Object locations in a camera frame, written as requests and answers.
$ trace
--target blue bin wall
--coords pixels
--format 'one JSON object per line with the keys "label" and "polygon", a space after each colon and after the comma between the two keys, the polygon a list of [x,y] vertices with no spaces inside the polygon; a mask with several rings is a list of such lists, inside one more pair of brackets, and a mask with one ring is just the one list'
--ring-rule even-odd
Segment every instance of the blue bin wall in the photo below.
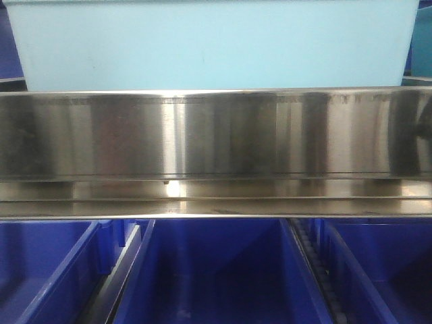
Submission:
{"label": "blue bin wall", "polygon": [[7,11],[0,1],[0,79],[21,78],[20,59]]}
{"label": "blue bin wall", "polygon": [[0,223],[2,323],[73,323],[102,276],[97,222]]}
{"label": "blue bin wall", "polygon": [[330,276],[353,323],[432,322],[432,224],[336,223],[329,232]]}
{"label": "blue bin wall", "polygon": [[322,219],[322,218],[310,218],[302,221],[304,229],[307,231],[309,239],[315,247],[321,261],[326,264],[329,251],[329,224],[339,223],[357,223],[357,224],[415,224],[415,223],[432,223],[431,219],[427,218],[338,218],[338,219]]}
{"label": "blue bin wall", "polygon": [[432,77],[432,7],[420,9],[412,35],[412,75]]}
{"label": "blue bin wall", "polygon": [[278,220],[160,220],[141,249],[116,324],[331,322]]}
{"label": "blue bin wall", "polygon": [[420,0],[418,7],[420,9],[432,6],[432,0]]}

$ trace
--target brushed steel surface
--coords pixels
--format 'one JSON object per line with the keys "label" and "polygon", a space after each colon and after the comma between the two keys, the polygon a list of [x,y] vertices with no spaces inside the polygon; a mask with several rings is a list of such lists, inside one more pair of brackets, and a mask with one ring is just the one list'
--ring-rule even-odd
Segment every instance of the brushed steel surface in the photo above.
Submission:
{"label": "brushed steel surface", "polygon": [[426,216],[431,139],[432,87],[0,93],[0,217]]}

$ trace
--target plastic container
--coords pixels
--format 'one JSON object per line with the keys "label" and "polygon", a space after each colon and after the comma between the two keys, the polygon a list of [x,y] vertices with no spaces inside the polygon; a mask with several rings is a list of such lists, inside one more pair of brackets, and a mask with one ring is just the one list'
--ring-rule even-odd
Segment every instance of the plastic container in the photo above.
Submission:
{"label": "plastic container", "polygon": [[189,219],[148,225],[114,323],[332,320],[285,220]]}
{"label": "plastic container", "polygon": [[420,9],[432,6],[432,0],[420,0],[418,7]]}
{"label": "plastic container", "polygon": [[327,263],[328,252],[329,252],[329,230],[330,224],[344,224],[344,223],[355,223],[355,224],[417,224],[417,223],[428,223],[432,224],[432,220],[428,218],[398,218],[398,217],[386,217],[386,218],[338,218],[338,219],[322,219],[322,218],[310,218],[303,221],[303,228],[308,234],[310,242],[313,244],[317,251],[319,258],[323,264]]}
{"label": "plastic container", "polygon": [[410,46],[410,50],[408,52],[408,57],[406,58],[406,64],[405,64],[405,72],[404,75],[411,75],[411,57],[412,57],[412,47]]}
{"label": "plastic container", "polygon": [[412,34],[411,73],[432,77],[432,7],[420,9]]}
{"label": "plastic container", "polygon": [[0,79],[23,76],[6,9],[0,1]]}
{"label": "plastic container", "polygon": [[5,0],[29,90],[397,86],[419,0]]}
{"label": "plastic container", "polygon": [[2,324],[73,323],[103,277],[98,222],[1,222]]}
{"label": "plastic container", "polygon": [[432,323],[432,224],[331,224],[328,265],[350,323]]}

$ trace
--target metal track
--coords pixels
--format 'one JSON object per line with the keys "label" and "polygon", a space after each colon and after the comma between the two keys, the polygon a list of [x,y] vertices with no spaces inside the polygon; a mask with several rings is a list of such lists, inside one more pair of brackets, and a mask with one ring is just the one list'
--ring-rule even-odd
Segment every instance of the metal track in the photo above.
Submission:
{"label": "metal track", "polygon": [[0,93],[0,218],[432,215],[432,87]]}
{"label": "metal track", "polygon": [[312,242],[304,230],[301,222],[298,219],[291,219],[290,225],[294,230],[294,237],[298,241],[299,249],[306,257],[308,266],[313,273],[316,283],[319,286],[321,293],[327,303],[327,307],[333,317],[335,324],[348,324],[348,318],[342,311],[342,306],[339,302],[336,293],[330,283],[330,278],[327,271],[324,269],[318,254],[315,251]]}

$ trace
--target bin divider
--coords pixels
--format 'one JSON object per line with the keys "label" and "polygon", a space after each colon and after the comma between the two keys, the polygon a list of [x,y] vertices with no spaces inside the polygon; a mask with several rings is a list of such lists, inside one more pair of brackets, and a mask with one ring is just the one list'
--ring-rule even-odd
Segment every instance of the bin divider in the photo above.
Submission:
{"label": "bin divider", "polygon": [[291,219],[290,224],[294,237],[297,240],[300,251],[305,256],[310,272],[314,275],[315,281],[324,296],[327,308],[336,324],[348,324],[348,318],[342,311],[342,306],[330,283],[329,275],[321,263],[317,251],[312,245],[311,238],[304,230],[304,224],[299,219]]}
{"label": "bin divider", "polygon": [[76,324],[106,324],[112,322],[140,246],[140,226],[136,225],[129,235],[125,248],[121,252],[113,271],[94,291],[92,298],[88,302],[87,309],[82,311]]}
{"label": "bin divider", "polygon": [[81,235],[78,241],[74,244],[62,262],[54,270],[53,274],[47,280],[46,284],[42,289],[39,290],[38,294],[33,298],[34,302],[27,307],[27,309],[21,314],[20,318],[16,323],[27,323],[32,320],[32,318],[37,315],[36,310],[41,307],[42,304],[46,302],[47,296],[52,293],[55,286],[60,282],[60,279],[66,275],[66,270],[70,269],[73,262],[80,256],[80,253],[85,247],[88,239],[97,234],[97,222],[92,222],[86,231]]}
{"label": "bin divider", "polygon": [[[130,272],[128,274],[128,281],[137,282],[137,277],[139,277],[139,275],[140,275],[142,263],[145,260],[145,256],[147,254],[147,250],[149,247],[149,243],[150,243],[150,239],[152,237],[154,227],[155,227],[155,220],[151,219],[148,222],[148,224],[146,223],[145,229],[143,226],[140,228],[140,231],[141,231],[140,235],[141,235],[142,243],[141,243],[140,247],[138,248],[138,251],[135,254],[133,261],[131,262],[133,267],[131,267]],[[132,303],[132,296],[133,296],[132,292],[133,292],[134,288],[135,287],[131,286],[131,285],[128,285],[128,286],[123,288],[121,294],[124,297],[122,297],[123,300],[121,301],[120,305],[118,306],[118,308],[116,310],[117,313],[122,314],[122,315],[121,316],[117,315],[114,323],[123,323],[125,321],[123,316],[126,316],[127,312],[124,310],[122,311],[122,308],[128,308],[129,305]]]}

